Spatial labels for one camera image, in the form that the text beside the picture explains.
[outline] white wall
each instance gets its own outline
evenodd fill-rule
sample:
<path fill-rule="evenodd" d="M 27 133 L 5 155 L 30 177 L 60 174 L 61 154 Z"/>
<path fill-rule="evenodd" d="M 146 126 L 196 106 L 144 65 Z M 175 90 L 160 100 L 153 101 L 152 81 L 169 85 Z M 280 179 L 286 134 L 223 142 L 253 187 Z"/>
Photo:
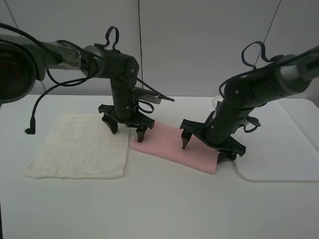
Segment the white wall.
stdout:
<path fill-rule="evenodd" d="M 282 0 L 265 42 L 268 57 L 298 55 L 319 45 L 318 9 L 318 0 Z M 264 65 L 259 59 L 257 66 Z M 319 78 L 295 97 L 310 99 L 319 106 Z"/>
<path fill-rule="evenodd" d="M 144 81 L 171 96 L 218 95 L 250 70 L 249 43 L 265 39 L 279 0 L 140 0 Z M 247 52 L 255 63 L 258 47 Z"/>
<path fill-rule="evenodd" d="M 118 49 L 141 60 L 137 0 L 7 1 L 19 28 L 40 41 L 65 39 L 81 47 L 105 43 L 105 33 L 113 25 L 120 31 Z M 51 72 L 58 81 L 83 77 L 80 71 Z M 54 84 L 46 77 L 44 85 L 48 89 Z M 111 89 L 109 80 L 91 79 L 77 87 L 59 87 L 52 94 L 110 95 Z"/>

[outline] white table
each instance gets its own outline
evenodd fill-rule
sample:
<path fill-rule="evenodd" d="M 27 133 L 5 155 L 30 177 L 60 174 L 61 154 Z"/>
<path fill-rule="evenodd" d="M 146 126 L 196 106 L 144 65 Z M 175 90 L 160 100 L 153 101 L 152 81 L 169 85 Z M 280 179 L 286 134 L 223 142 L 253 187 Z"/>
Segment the white table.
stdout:
<path fill-rule="evenodd" d="M 97 113 L 112 103 L 105 96 L 47 96 L 36 112 L 36 135 L 26 135 L 36 98 L 0 110 L 5 239 L 319 238 L 318 183 L 248 182 L 230 162 L 209 175 L 130 149 L 121 179 L 25 178 L 59 112 Z M 178 97 L 151 117 L 179 127 L 183 118 L 204 121 L 211 110 L 211 98 Z"/>

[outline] white cloth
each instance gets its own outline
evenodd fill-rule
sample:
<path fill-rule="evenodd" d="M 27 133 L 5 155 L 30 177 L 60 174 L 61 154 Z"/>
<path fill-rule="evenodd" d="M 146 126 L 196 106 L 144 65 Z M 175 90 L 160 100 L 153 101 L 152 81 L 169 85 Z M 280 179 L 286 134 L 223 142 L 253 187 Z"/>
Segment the white cloth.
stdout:
<path fill-rule="evenodd" d="M 101 115 L 63 113 L 55 122 L 41 152 L 25 170 L 31 178 L 123 177 L 129 128 L 119 124 L 112 134 Z"/>

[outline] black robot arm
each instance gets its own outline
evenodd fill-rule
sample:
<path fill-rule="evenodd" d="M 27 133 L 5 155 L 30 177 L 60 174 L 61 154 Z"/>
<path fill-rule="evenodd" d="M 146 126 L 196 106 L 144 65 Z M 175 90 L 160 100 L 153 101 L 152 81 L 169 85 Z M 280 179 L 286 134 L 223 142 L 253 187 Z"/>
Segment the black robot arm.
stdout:
<path fill-rule="evenodd" d="M 0 104 L 23 98 L 32 89 L 36 79 L 39 81 L 44 79 L 46 72 L 56 83 L 35 103 L 30 128 L 25 131 L 27 134 L 35 134 L 35 109 L 44 95 L 58 86 L 76 86 L 93 77 L 111 81 L 114 105 L 101 105 L 98 108 L 99 113 L 104 114 L 102 120 L 112 133 L 117 132 L 117 123 L 137 128 L 139 142 L 143 140 L 146 129 L 152 129 L 154 126 L 154 120 L 140 112 L 151 113 L 152 111 L 141 109 L 139 103 L 145 103 L 153 110 L 150 103 L 159 104 L 161 99 L 174 101 L 137 77 L 139 65 L 136 59 L 115 48 L 119 41 L 119 31 L 116 27 L 110 27 L 107 31 L 106 44 L 96 43 L 84 49 L 65 40 L 52 43 L 39 42 L 27 33 L 3 23 L 0 23 L 0 27 L 25 36 L 24 38 L 0 35 Z M 116 39 L 112 49 L 108 50 L 106 47 L 110 44 L 109 36 L 113 30 L 115 30 Z M 53 79 L 49 69 L 81 70 L 86 77 L 60 83 Z M 137 81 L 151 91 L 135 87 Z"/>
<path fill-rule="evenodd" d="M 221 85 L 225 85 L 223 101 L 218 103 L 205 123 L 183 120 L 180 126 L 184 129 L 181 136 L 183 149 L 194 134 L 220 152 L 218 163 L 235 160 L 237 154 L 245 154 L 246 147 L 230 135 L 240 127 L 251 132 L 260 126 L 249 113 L 267 102 L 303 92 L 318 76 L 319 46 L 299 56 L 281 56 L 263 68 L 228 79 Z M 255 126 L 253 130 L 246 130 L 248 123 Z"/>

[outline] pink towel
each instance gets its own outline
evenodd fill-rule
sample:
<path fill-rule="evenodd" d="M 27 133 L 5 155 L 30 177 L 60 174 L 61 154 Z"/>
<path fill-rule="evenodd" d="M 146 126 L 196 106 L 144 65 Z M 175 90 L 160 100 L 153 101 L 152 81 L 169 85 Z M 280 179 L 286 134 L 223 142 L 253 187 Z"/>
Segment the pink towel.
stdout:
<path fill-rule="evenodd" d="M 194 135 L 186 149 L 182 149 L 182 129 L 156 122 L 153 129 L 147 129 L 144 140 L 131 142 L 131 148 L 165 158 L 206 173 L 215 173 L 218 152 L 208 147 Z"/>

